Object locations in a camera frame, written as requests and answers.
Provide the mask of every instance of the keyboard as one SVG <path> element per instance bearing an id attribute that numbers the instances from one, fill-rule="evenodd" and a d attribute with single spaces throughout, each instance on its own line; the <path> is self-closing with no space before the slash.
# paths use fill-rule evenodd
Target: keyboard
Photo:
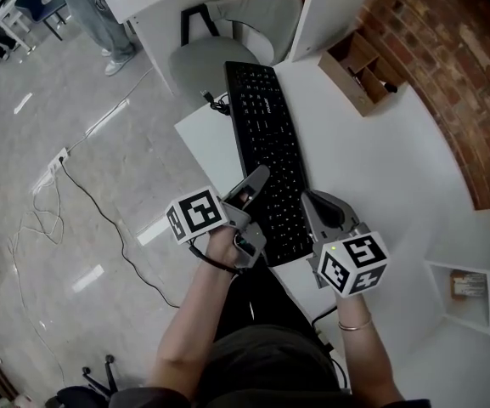
<path id="1" fill-rule="evenodd" d="M 271 175 L 247 211 L 262 228 L 268 243 L 269 266 L 278 266 L 313 251 L 301 212 L 307 189 L 296 131 L 273 68 L 226 62 L 226 83 L 243 173 L 259 165 Z"/>

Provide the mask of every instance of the forearm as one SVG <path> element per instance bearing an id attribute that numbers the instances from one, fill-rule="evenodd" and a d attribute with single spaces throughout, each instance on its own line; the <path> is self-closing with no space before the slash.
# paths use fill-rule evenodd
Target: forearm
<path id="1" fill-rule="evenodd" d="M 232 275 L 207 263 L 198 267 L 186 298 L 158 347 L 151 384 L 194 392 L 228 294 Z M 180 376 L 186 373 L 186 382 Z"/>
<path id="2" fill-rule="evenodd" d="M 362 295 L 346 299 L 338 297 L 337 304 L 339 322 L 343 326 L 360 327 L 369 321 L 369 309 Z M 353 393 L 372 406 L 378 405 L 371 400 L 372 396 L 401 400 L 393 382 L 390 359 L 375 325 L 371 323 L 358 331 L 342 331 L 342 336 Z"/>

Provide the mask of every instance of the wooden organizer tray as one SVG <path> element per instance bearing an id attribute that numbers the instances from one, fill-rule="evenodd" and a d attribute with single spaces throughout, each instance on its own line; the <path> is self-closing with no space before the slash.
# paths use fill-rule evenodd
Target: wooden organizer tray
<path id="1" fill-rule="evenodd" d="M 385 84 L 400 88 L 403 79 L 359 33 L 328 49 L 318 64 L 362 116 L 392 95 Z"/>

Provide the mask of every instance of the brick wall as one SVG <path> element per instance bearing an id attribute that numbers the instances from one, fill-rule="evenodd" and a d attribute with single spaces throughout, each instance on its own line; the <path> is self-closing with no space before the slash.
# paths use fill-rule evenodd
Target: brick wall
<path id="1" fill-rule="evenodd" d="M 367 0 L 358 21 L 433 115 L 475 208 L 490 208 L 490 0 Z"/>

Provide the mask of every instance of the chair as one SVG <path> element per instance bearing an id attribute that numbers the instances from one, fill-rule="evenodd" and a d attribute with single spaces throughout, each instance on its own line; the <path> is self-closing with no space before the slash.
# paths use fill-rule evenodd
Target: chair
<path id="1" fill-rule="evenodd" d="M 302 6 L 301 0 L 218 0 L 185 9 L 181 13 L 182 47 L 169 58 L 169 69 L 183 97 L 199 109 L 206 103 L 201 91 L 215 98 L 226 92 L 226 61 L 259 63 L 243 44 L 221 37 L 214 21 L 236 21 L 259 31 L 273 46 L 270 65 L 276 65 L 290 50 Z M 194 14 L 201 15 L 212 37 L 189 43 L 189 19 Z"/>
<path id="2" fill-rule="evenodd" d="M 109 381 L 109 388 L 90 377 L 90 368 L 82 367 L 82 376 L 89 382 L 87 387 L 68 387 L 60 390 L 55 397 L 45 403 L 45 407 L 52 408 L 60 406 L 72 408 L 107 408 L 113 395 L 118 392 L 115 379 L 112 375 L 110 365 L 114 363 L 115 357 L 105 357 L 105 372 Z"/>
<path id="3" fill-rule="evenodd" d="M 52 15 L 56 15 L 59 20 L 65 24 L 64 19 L 59 15 L 58 11 L 66 6 L 65 0 L 50 0 L 44 4 L 42 0 L 16 0 L 14 6 L 26 17 L 34 23 L 43 22 L 46 27 L 60 40 L 62 38 L 56 30 L 47 22 L 47 19 Z"/>

